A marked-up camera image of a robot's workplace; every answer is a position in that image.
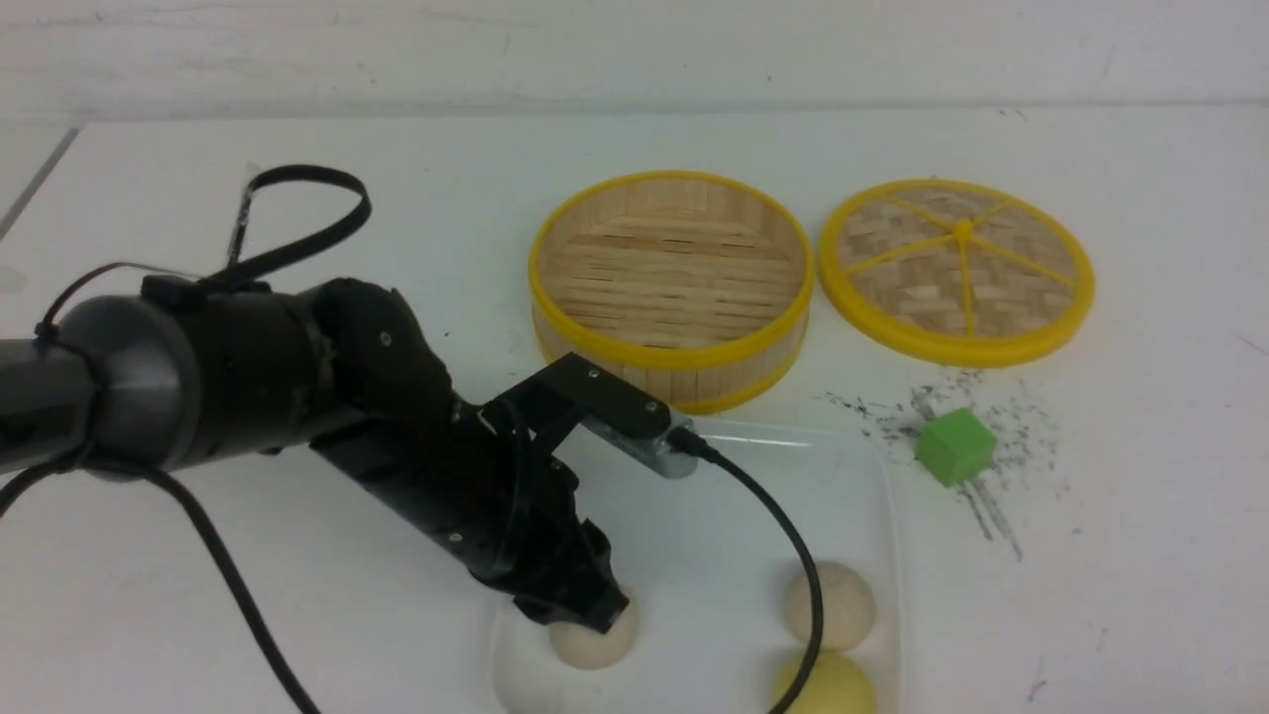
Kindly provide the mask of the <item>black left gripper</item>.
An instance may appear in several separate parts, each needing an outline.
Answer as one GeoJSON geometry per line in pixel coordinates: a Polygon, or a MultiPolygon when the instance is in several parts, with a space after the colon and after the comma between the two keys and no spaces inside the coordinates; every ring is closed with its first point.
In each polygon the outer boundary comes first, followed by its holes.
{"type": "Polygon", "coordinates": [[[629,607],[607,534],[577,516],[576,476],[530,450],[511,406],[462,407],[433,429],[372,417],[311,448],[530,621],[607,635],[629,607]]]}

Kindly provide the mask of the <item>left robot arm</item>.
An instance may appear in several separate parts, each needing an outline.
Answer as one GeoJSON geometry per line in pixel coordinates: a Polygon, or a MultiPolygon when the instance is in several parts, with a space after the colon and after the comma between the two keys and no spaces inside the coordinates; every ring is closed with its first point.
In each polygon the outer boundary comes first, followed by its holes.
{"type": "Polygon", "coordinates": [[[151,276],[3,342],[3,471],[173,473],[305,444],[538,624],[607,633],[629,607],[577,482],[508,402],[471,405],[398,290],[283,295],[151,276]]]}

